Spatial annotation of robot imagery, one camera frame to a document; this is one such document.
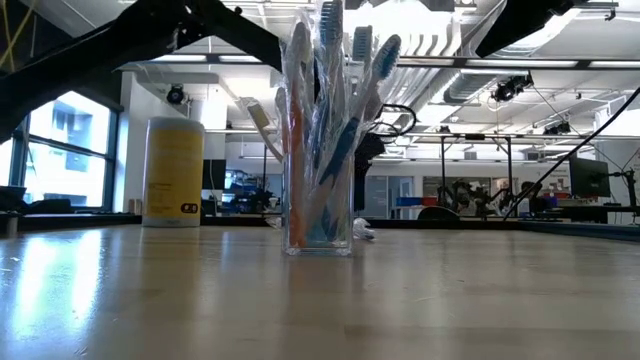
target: black metal frame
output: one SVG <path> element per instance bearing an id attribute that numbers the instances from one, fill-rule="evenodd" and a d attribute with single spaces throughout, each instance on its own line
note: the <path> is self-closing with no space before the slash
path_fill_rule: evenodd
<path id="1" fill-rule="evenodd" d="M 278 37 L 241 13 L 240 8 L 228 9 L 219 0 L 136 1 L 116 20 L 0 78 L 0 142 L 10 138 L 28 112 L 84 82 L 208 36 L 215 35 L 280 71 Z"/>

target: computer monitor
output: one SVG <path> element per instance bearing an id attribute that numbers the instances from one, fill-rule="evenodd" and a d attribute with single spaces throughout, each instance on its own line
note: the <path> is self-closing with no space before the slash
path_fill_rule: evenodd
<path id="1" fill-rule="evenodd" d="M 569 159 L 571 193 L 580 197 L 610 197 L 609 165 L 603 161 Z"/>
<path id="2" fill-rule="evenodd" d="M 224 190 L 224 175 L 227 160 L 204 160 L 202 167 L 202 189 Z"/>

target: black stand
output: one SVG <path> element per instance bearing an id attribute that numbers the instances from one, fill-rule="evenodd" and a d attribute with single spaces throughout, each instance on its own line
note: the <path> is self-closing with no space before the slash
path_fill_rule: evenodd
<path id="1" fill-rule="evenodd" d="M 611 177 L 624 177 L 627 180 L 627 190 L 629 191 L 629 206 L 635 209 L 634 214 L 640 215 L 640 208 L 638 207 L 638 199 L 636 197 L 636 180 L 635 171 L 628 170 L 625 172 L 614 172 L 609 174 Z"/>

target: camera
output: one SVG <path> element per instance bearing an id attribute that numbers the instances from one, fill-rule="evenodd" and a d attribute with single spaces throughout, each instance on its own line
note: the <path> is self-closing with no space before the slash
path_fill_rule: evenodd
<path id="1" fill-rule="evenodd" d="M 171 89 L 167 93 L 167 102 L 172 105 L 182 105 L 187 100 L 187 97 L 184 94 L 184 85 L 182 84 L 173 84 L 171 85 Z"/>

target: cable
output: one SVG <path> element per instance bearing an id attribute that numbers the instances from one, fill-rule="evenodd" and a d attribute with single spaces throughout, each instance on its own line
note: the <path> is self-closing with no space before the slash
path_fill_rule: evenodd
<path id="1" fill-rule="evenodd" d="M 540 93 L 540 91 L 538 91 L 538 89 L 535 86 L 532 86 L 533 90 L 536 91 L 536 93 L 538 93 L 538 95 L 540 95 L 540 97 L 542 98 L 542 100 L 544 100 L 544 103 L 546 103 L 549 108 L 551 108 L 551 110 L 553 110 L 553 112 L 556 114 L 557 117 L 562 119 L 562 116 L 560 115 L 560 113 L 549 103 L 549 101 L 547 101 L 547 99 L 545 99 L 544 96 L 542 96 L 542 94 Z M 569 124 L 569 127 L 571 128 L 571 130 L 573 130 L 576 134 L 582 136 L 582 134 L 576 130 L 575 127 L 573 127 L 573 125 Z M 620 171 L 623 171 L 620 167 L 620 165 L 618 165 L 615 161 L 611 160 L 610 157 L 608 157 L 604 152 L 602 152 L 602 150 L 598 149 L 594 144 L 591 144 L 589 142 L 589 145 L 593 146 L 593 150 L 595 150 L 597 153 L 599 153 L 600 155 L 602 155 L 605 159 L 609 160 L 610 163 L 612 163 L 613 165 L 615 165 L 615 167 L 617 167 Z"/>
<path id="2" fill-rule="evenodd" d="M 390 129 L 393 129 L 394 134 L 376 134 L 376 135 L 378 135 L 381 138 L 398 138 L 400 136 L 404 136 L 405 134 L 411 132 L 411 130 L 413 130 L 413 128 L 418 123 L 418 117 L 416 116 L 416 112 L 413 111 L 413 109 L 408 106 L 398 105 L 398 104 L 382 104 L 382 108 L 384 109 L 385 107 L 392 108 L 392 109 L 401 109 L 408 112 L 409 114 L 411 114 L 411 117 L 412 117 L 411 124 L 407 126 L 406 129 L 400 130 L 396 128 L 396 126 L 393 124 L 389 124 L 384 121 L 374 121 L 371 123 L 371 127 L 369 128 L 369 130 L 367 130 L 367 132 L 373 131 L 373 129 L 377 128 L 378 126 L 388 126 Z"/>
<path id="3" fill-rule="evenodd" d="M 213 185 L 213 159 L 209 159 L 209 180 L 211 181 L 211 189 L 209 189 L 209 192 L 214 199 L 218 200 L 216 194 L 213 193 L 213 189 L 215 188 Z"/>
<path id="4" fill-rule="evenodd" d="M 548 178 L 549 175 L 551 175 L 551 173 L 554 172 L 563 162 L 565 162 L 571 156 L 575 155 L 580 150 L 581 147 L 588 144 L 591 140 L 593 140 L 593 138 L 600 135 L 601 132 L 603 132 L 609 125 L 611 125 L 611 123 L 616 121 L 616 119 L 620 117 L 620 115 L 629 107 L 629 105 L 631 105 L 631 103 L 638 97 L 638 95 L 640 95 L 640 87 L 638 87 L 633 92 L 633 94 L 631 94 L 629 99 L 627 99 L 627 101 L 622 105 L 622 107 L 618 109 L 618 111 L 616 111 L 616 113 L 613 114 L 613 116 L 609 120 L 607 120 L 607 122 L 602 124 L 602 126 L 600 126 L 598 130 L 594 131 L 593 134 L 589 135 L 580 144 L 578 144 L 571 151 L 569 151 L 565 156 L 563 156 L 560 160 L 558 160 L 558 162 L 556 162 L 555 165 L 551 167 L 551 169 L 547 170 L 547 172 L 544 175 L 542 175 L 542 177 L 540 177 L 540 179 L 538 179 L 538 181 L 536 181 L 535 184 L 533 184 L 533 186 L 530 189 L 528 189 L 528 191 L 525 191 L 525 194 L 528 193 L 531 189 L 535 188 L 536 186 L 540 186 L 542 182 L 546 178 Z M 524 196 L 518 196 L 516 198 L 516 202 L 511 206 L 511 208 L 509 208 L 509 211 L 505 214 L 504 218 L 502 219 L 503 221 L 507 221 L 507 218 L 509 217 L 509 215 L 513 212 L 514 209 L 518 207 L 518 205 L 520 205 L 523 199 L 524 199 Z"/>
<path id="5" fill-rule="evenodd" d="M 7 0 L 2 0 L 2 15 L 4 17 L 4 35 L 7 38 L 7 45 L 11 42 L 11 31 L 9 30 L 9 12 L 7 10 Z M 9 52 L 9 64 L 11 66 L 11 72 L 16 71 L 16 64 L 13 61 L 13 49 L 8 48 Z"/>
<path id="6" fill-rule="evenodd" d="M 556 114 L 556 116 L 557 116 L 557 117 L 562 118 L 562 117 L 560 116 L 560 114 L 558 113 L 558 111 L 556 111 L 556 109 L 555 109 L 555 108 L 554 108 L 554 107 L 553 107 L 553 106 L 552 106 L 552 105 L 547 101 L 547 99 L 545 99 L 545 97 L 544 97 L 544 96 L 542 96 L 542 94 L 538 91 L 538 89 L 536 89 L 536 87 L 535 87 L 535 86 L 532 86 L 532 87 L 533 87 L 533 90 L 535 90 L 535 91 L 538 93 L 538 95 L 540 95 L 540 97 L 542 98 L 542 100 L 544 100 L 544 102 L 545 102 L 545 103 L 546 103 L 546 104 L 551 108 L 551 110 L 553 110 L 553 112 Z M 580 134 L 580 132 L 579 132 L 578 130 L 576 130 L 576 128 L 574 128 L 574 127 L 573 127 L 573 125 L 569 124 L 569 127 L 571 128 L 571 130 L 573 130 L 574 132 L 576 132 L 578 135 L 581 135 L 581 136 L 582 136 L 582 134 Z M 622 166 L 622 167 L 621 167 L 621 166 L 620 166 L 620 165 L 618 165 L 615 161 L 611 160 L 611 158 L 610 158 L 609 156 L 607 156 L 607 154 L 605 154 L 604 152 L 602 152 L 602 150 L 598 149 L 594 144 L 589 143 L 589 145 L 593 146 L 593 149 L 594 149 L 597 153 L 599 153 L 600 155 L 602 155 L 602 157 L 604 157 L 604 158 L 605 158 L 606 160 L 608 160 L 611 164 L 613 164 L 615 167 L 617 167 L 617 168 L 618 168 L 618 170 L 620 170 L 620 172 L 624 172 L 624 169 L 627 167 L 627 165 L 629 165 L 629 162 L 631 162 L 631 160 L 633 160 L 633 157 L 636 155 L 636 153 L 638 152 L 638 150 L 640 150 L 640 149 L 636 150 L 636 152 L 635 152 L 633 155 L 631 155 L 631 158 L 626 162 L 626 164 L 624 164 L 624 166 Z M 622 176 L 620 179 L 622 180 L 622 182 L 624 183 L 624 185 L 628 188 L 628 187 L 629 187 L 629 183 L 627 182 L 627 179 L 625 179 L 625 177 L 624 177 L 624 176 Z"/>
<path id="7" fill-rule="evenodd" d="M 29 6 L 29 10 L 27 10 L 27 14 L 22 19 L 20 26 L 18 26 L 18 30 L 16 30 L 15 36 L 13 37 L 13 39 L 11 39 L 11 42 L 7 45 L 7 50 L 5 50 L 4 54 L 2 54 L 2 58 L 0 58 L 0 68 L 2 68 L 2 65 L 4 65 L 4 62 L 7 60 L 7 56 L 9 55 L 9 53 L 12 53 L 13 47 L 16 45 L 16 41 L 18 41 L 20 34 L 22 34 L 22 30 L 24 30 L 24 26 L 27 25 L 27 22 L 29 21 L 29 16 L 31 16 L 31 13 L 33 12 L 33 9 L 36 7 L 37 4 L 38 4 L 38 0 L 33 0 L 31 2 L 31 5 Z"/>
<path id="8" fill-rule="evenodd" d="M 489 99 L 487 99 L 487 101 L 485 101 L 485 103 L 487 104 L 487 109 L 489 109 L 492 112 L 498 112 L 499 110 L 506 108 L 508 105 L 500 105 L 495 99 L 493 99 L 493 102 L 495 102 L 496 107 L 492 108 L 491 105 L 489 105 Z"/>

